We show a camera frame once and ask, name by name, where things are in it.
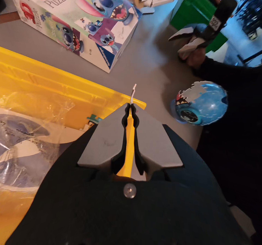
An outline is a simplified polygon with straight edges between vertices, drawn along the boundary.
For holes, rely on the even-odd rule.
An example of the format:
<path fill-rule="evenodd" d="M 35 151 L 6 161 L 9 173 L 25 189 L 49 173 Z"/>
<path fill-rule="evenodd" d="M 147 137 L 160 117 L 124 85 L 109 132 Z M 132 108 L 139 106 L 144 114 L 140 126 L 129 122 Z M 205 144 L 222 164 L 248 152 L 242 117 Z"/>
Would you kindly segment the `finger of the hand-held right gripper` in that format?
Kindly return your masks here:
<path fill-rule="evenodd" d="M 191 52 L 195 51 L 205 40 L 200 37 L 192 37 L 187 44 L 178 50 L 178 56 L 181 60 L 186 60 Z"/>
<path fill-rule="evenodd" d="M 182 28 L 181 30 L 177 31 L 174 35 L 172 35 L 168 41 L 174 41 L 181 38 L 190 38 L 194 34 L 193 27 Z"/>

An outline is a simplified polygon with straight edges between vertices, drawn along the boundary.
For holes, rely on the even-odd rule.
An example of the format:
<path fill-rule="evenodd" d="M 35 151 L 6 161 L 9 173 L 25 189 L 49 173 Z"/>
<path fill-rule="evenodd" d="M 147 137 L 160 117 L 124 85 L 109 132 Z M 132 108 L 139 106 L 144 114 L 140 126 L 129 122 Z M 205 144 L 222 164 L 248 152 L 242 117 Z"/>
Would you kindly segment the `blue round ball stand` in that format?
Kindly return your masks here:
<path fill-rule="evenodd" d="M 176 112 L 176 99 L 173 99 L 170 103 L 170 113 L 172 117 L 180 124 L 186 124 L 186 121 L 180 118 L 180 116 Z"/>

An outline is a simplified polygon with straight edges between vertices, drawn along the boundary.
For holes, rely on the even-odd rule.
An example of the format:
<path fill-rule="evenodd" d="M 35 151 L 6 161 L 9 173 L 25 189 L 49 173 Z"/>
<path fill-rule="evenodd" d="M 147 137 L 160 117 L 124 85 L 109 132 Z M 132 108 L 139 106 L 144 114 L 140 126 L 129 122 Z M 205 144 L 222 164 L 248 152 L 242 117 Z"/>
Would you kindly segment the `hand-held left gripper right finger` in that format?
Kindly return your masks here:
<path fill-rule="evenodd" d="M 137 104 L 132 103 L 134 156 L 140 175 L 182 167 L 183 162 L 172 144 L 164 126 Z"/>

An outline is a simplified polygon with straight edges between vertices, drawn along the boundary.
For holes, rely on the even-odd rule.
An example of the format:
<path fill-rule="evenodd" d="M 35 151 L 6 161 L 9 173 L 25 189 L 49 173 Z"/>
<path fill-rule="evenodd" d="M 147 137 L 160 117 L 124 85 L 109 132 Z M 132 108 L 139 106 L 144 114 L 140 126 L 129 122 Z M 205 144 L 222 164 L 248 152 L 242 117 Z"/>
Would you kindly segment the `clear plastic bag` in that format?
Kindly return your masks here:
<path fill-rule="evenodd" d="M 65 126 L 75 104 L 55 94 L 13 92 L 0 99 L 1 191 L 34 192 L 83 132 Z"/>

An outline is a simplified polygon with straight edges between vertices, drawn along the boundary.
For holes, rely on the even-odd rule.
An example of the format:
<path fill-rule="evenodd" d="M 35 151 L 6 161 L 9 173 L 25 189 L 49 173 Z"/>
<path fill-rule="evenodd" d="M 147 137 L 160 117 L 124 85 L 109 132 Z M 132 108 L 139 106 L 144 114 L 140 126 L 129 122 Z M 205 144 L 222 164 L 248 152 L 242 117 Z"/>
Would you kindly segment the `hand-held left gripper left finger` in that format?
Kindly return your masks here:
<path fill-rule="evenodd" d="M 99 122 L 78 166 L 117 174 L 125 163 L 127 136 L 126 127 L 130 104 L 125 103 Z"/>

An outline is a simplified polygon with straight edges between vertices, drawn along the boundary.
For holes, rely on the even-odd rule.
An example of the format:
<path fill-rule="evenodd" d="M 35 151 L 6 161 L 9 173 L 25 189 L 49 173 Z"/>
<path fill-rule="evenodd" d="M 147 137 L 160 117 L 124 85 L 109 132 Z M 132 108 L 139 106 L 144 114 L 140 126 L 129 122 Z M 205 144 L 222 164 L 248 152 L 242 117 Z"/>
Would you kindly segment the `person's right forearm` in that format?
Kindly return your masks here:
<path fill-rule="evenodd" d="M 192 67 L 195 76 L 222 86 L 228 93 L 229 108 L 261 109 L 262 67 L 233 66 L 205 57 L 199 67 Z"/>

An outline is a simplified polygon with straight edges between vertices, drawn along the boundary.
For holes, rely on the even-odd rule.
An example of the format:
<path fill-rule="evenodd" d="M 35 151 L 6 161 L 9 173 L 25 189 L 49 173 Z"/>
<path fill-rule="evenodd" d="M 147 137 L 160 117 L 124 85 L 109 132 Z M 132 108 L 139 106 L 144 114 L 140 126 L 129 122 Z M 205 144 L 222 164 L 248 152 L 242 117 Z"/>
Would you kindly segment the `white puzzle piece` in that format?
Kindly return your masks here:
<path fill-rule="evenodd" d="M 134 84 L 132 92 L 131 92 L 130 105 L 133 104 L 133 97 L 134 97 L 134 94 L 135 94 L 135 91 L 136 91 L 136 86 L 137 86 L 137 84 Z"/>

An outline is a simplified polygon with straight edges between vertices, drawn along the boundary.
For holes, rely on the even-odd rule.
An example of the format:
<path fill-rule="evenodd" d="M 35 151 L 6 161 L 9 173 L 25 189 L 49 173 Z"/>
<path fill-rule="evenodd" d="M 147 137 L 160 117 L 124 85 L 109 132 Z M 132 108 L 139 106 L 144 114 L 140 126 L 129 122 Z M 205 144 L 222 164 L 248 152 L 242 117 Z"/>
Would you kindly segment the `blue puzzle ball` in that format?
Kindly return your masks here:
<path fill-rule="evenodd" d="M 221 119 L 228 108 L 228 95 L 211 81 L 194 82 L 176 96 L 176 112 L 181 119 L 197 126 L 210 125 Z"/>

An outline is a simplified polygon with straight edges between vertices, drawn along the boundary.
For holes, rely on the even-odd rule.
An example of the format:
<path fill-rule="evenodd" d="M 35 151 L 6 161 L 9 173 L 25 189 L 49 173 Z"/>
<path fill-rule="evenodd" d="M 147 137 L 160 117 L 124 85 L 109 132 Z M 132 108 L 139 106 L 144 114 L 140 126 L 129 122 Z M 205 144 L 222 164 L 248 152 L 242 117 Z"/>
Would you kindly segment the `yellow plastic bin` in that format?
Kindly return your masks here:
<path fill-rule="evenodd" d="M 87 124 L 87 117 L 91 114 L 103 119 L 130 100 L 125 94 L 3 47 L 0 52 L 1 95 L 25 92 L 67 97 L 75 106 L 68 112 L 65 126 L 81 130 L 83 133 L 91 127 Z M 5 244 L 21 222 L 37 190 L 1 191 L 1 244 Z"/>

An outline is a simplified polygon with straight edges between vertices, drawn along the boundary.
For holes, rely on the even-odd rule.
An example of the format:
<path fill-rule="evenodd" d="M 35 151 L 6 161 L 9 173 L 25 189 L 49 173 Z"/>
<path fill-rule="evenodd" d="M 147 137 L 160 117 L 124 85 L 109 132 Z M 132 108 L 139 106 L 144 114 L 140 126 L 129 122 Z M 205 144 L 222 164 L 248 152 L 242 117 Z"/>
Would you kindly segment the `teal puzzle piece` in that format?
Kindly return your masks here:
<path fill-rule="evenodd" d="M 103 119 L 100 118 L 100 117 L 97 117 L 96 115 L 94 114 L 91 114 L 90 117 L 87 117 L 87 120 L 88 120 L 88 125 L 89 126 L 92 126 L 94 124 L 99 124 L 100 121 L 102 121 Z"/>

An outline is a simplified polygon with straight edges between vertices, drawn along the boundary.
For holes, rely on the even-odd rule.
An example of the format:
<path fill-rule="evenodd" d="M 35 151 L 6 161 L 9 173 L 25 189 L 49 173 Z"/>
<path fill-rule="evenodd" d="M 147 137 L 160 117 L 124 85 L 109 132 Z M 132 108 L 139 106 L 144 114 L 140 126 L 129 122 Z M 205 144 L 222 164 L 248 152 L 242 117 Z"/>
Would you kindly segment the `green plastic bin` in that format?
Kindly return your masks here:
<path fill-rule="evenodd" d="M 203 1 L 207 0 L 178 0 L 177 4 L 174 7 L 175 14 L 171 20 L 171 25 L 175 23 L 175 28 L 179 31 L 182 28 L 193 27 L 195 28 L 196 24 L 208 24 L 214 12 L 210 14 L 210 17 L 206 17 L 205 11 L 202 11 L 202 8 L 206 8 Z M 192 38 L 186 38 L 186 44 Z M 206 48 L 206 52 L 217 51 L 228 39 L 221 34 L 213 40 Z"/>

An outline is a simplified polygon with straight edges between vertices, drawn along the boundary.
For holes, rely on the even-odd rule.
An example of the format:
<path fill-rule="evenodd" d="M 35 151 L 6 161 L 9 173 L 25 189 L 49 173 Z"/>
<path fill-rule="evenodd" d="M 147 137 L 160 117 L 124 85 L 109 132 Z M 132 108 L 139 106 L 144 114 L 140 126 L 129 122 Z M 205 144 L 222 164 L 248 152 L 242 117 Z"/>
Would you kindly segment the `printed puzzle box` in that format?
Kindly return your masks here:
<path fill-rule="evenodd" d="M 142 13 L 128 0 L 13 0 L 21 20 L 110 73 Z"/>

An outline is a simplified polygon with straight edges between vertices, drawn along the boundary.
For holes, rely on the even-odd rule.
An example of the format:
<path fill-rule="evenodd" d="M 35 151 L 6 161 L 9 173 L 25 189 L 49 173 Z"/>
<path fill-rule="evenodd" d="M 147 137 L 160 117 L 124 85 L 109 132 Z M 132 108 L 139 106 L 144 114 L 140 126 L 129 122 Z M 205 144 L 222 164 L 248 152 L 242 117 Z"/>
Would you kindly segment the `person's right hand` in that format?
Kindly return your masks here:
<path fill-rule="evenodd" d="M 191 52 L 186 59 L 186 64 L 193 69 L 198 69 L 205 61 L 205 50 L 205 48 L 197 48 L 195 51 Z"/>

